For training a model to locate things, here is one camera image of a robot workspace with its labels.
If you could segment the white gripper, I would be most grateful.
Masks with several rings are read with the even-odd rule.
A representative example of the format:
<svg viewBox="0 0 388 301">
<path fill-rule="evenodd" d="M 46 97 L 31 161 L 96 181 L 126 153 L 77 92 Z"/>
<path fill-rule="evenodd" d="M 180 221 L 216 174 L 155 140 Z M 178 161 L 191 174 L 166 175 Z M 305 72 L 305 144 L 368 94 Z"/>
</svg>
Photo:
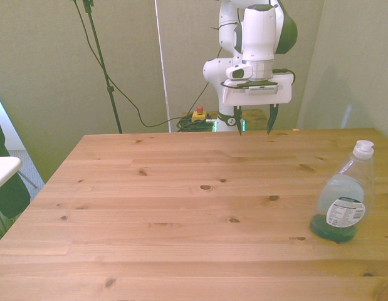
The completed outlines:
<svg viewBox="0 0 388 301">
<path fill-rule="evenodd" d="M 221 100 L 225 106 L 236 106 L 234 107 L 234 119 L 240 135 L 243 131 L 240 106 L 271 104 L 266 128 L 267 134 L 269 134 L 278 116 L 279 104 L 291 101 L 291 85 L 291 73 L 274 75 L 269 82 L 263 83 L 227 79 L 221 84 Z"/>
</svg>

